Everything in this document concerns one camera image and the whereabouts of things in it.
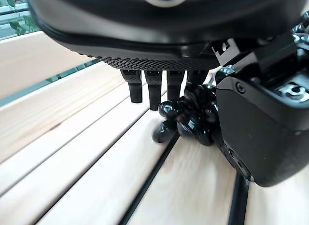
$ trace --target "light wood surface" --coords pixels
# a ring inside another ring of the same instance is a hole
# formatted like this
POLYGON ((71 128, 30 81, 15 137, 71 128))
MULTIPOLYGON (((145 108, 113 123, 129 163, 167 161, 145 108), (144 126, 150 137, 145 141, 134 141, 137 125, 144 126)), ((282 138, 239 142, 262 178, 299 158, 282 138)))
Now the light wood surface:
POLYGON ((117 224, 167 145, 151 138, 163 120, 148 111, 38 224, 117 224))
POLYGON ((179 138, 128 224, 225 225, 235 175, 216 146, 179 138))
POLYGON ((93 58, 59 45, 43 32, 0 41, 0 99, 93 58))
POLYGON ((250 184, 245 224, 308 225, 309 166, 276 186, 250 184))
POLYGON ((124 82, 100 62, 0 108, 0 163, 124 82))
POLYGON ((133 104, 127 98, 5 193, 0 198, 0 224, 31 224, 46 213, 148 110, 147 89, 145 85, 143 103, 133 104))
POLYGON ((128 96, 123 83, 0 164, 0 196, 128 96))

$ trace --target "plant leaf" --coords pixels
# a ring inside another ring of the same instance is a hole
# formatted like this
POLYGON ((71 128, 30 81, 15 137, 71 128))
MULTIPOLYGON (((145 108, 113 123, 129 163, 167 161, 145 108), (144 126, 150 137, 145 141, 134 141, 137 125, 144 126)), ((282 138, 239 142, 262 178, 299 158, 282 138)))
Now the plant leaf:
POLYGON ((39 31, 39 27, 36 25, 36 23, 34 22, 31 16, 23 16, 23 19, 27 26, 30 26, 35 31, 39 31))
POLYGON ((18 30, 18 28, 21 27, 18 21, 10 21, 10 26, 15 30, 18 30))
POLYGON ((18 35, 18 36, 24 35, 24 34, 26 33, 26 31, 27 31, 27 30, 26 30, 25 28, 23 28, 23 27, 20 26, 20 27, 17 28, 17 35, 18 35))
POLYGON ((27 26, 33 26, 34 25, 34 22, 33 22, 32 18, 30 16, 23 16, 23 19, 24 19, 25 24, 27 26))
POLYGON ((6 0, 6 1, 8 2, 8 4, 9 4, 11 7, 15 8, 15 2, 14 2, 14 0, 6 0))

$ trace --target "black plastic housing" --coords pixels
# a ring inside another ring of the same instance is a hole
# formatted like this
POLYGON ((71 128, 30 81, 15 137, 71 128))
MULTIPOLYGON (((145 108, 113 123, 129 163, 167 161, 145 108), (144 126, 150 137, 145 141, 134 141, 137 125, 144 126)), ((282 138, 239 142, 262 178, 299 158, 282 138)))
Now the black plastic housing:
POLYGON ((225 142, 221 150, 251 181, 272 186, 307 165, 309 102, 292 103, 262 86, 227 77, 217 86, 217 103, 225 142), (244 93, 238 92, 239 83, 244 93))

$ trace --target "screw head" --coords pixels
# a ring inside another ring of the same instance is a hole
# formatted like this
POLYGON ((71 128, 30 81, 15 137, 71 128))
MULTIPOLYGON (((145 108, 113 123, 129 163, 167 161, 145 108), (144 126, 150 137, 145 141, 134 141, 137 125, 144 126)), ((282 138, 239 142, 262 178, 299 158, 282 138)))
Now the screw head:
POLYGON ((236 89, 241 94, 246 92, 245 86, 242 83, 236 83, 236 89))

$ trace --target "curved black casing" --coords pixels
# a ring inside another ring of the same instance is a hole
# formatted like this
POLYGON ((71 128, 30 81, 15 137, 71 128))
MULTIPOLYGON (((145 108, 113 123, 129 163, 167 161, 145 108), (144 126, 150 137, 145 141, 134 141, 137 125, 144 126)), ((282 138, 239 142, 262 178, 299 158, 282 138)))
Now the curved black casing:
POLYGON ((268 37, 299 20, 306 0, 28 0, 35 21, 61 45, 124 70, 205 70, 211 42, 268 37))
MULTIPOLYGON (((308 90, 309 75, 299 79, 308 90)), ((227 77, 217 86, 217 103, 225 142, 221 151, 234 167, 245 167, 249 179, 252 175, 258 185, 272 186, 307 165, 309 102, 292 103, 262 86, 227 77)))

